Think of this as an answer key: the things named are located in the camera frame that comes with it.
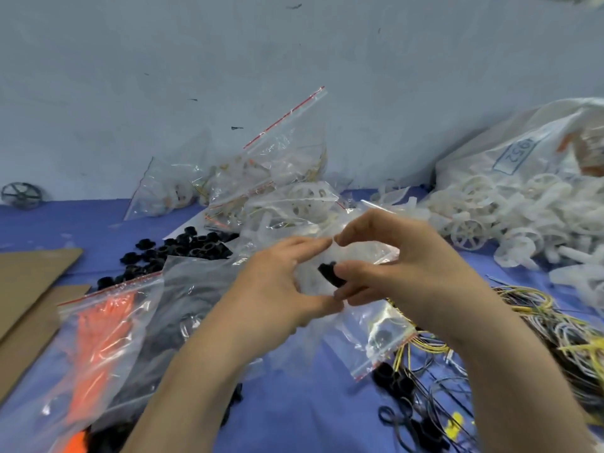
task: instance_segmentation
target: wall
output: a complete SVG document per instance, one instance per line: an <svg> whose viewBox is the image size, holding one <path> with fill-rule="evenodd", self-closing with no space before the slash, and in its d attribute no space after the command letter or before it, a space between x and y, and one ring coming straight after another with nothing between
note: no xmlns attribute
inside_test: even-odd
<svg viewBox="0 0 604 453"><path fill-rule="evenodd" d="M2 0L0 183L129 197L151 156L204 128L237 152L323 84L329 170L419 182L510 112L604 95L603 38L547 0Z"/></svg>

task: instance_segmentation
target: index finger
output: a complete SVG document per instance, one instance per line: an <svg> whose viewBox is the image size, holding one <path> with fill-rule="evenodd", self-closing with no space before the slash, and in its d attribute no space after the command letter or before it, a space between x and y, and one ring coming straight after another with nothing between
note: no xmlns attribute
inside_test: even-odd
<svg viewBox="0 0 604 453"><path fill-rule="evenodd" d="M310 237L308 240L298 241L297 244L283 248L283 251L300 264L321 254L332 245L332 242L333 240L331 238Z"/></svg>
<svg viewBox="0 0 604 453"><path fill-rule="evenodd" d="M355 242L382 242L401 247L409 220L382 210L368 210L351 221L333 239L340 246Z"/></svg>

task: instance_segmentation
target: cardboard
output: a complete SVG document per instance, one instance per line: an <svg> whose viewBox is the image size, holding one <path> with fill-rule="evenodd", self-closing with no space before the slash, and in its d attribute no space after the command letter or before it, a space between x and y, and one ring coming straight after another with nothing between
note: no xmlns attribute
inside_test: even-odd
<svg viewBox="0 0 604 453"><path fill-rule="evenodd" d="M79 248L0 253L0 339L81 253Z"/></svg>
<svg viewBox="0 0 604 453"><path fill-rule="evenodd" d="M84 296L90 286L57 286L46 291L0 341L0 400L46 348L60 327L57 304Z"/></svg>

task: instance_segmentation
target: person's left hand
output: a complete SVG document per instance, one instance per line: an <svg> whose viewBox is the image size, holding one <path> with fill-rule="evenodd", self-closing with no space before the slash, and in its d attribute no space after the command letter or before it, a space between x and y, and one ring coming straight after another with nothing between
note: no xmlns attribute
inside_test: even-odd
<svg viewBox="0 0 604 453"><path fill-rule="evenodd" d="M254 254L204 320L237 328L244 359L274 350L315 318L340 312L333 296L301 294L294 269L325 251L331 238L291 237Z"/></svg>

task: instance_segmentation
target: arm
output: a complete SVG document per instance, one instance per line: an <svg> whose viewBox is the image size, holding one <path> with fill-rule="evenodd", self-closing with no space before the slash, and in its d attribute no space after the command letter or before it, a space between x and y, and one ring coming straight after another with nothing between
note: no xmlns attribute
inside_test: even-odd
<svg viewBox="0 0 604 453"><path fill-rule="evenodd" d="M372 210L335 240L400 248L392 265L337 264L337 276L348 282L335 297L351 305L390 297L460 354L485 451L593 452L580 408L547 349L428 224Z"/></svg>
<svg viewBox="0 0 604 453"><path fill-rule="evenodd" d="M212 450L246 364L277 348L297 327L343 308L332 296L307 296L295 287L295 266L331 242L292 237L250 258L170 363L123 453Z"/></svg>

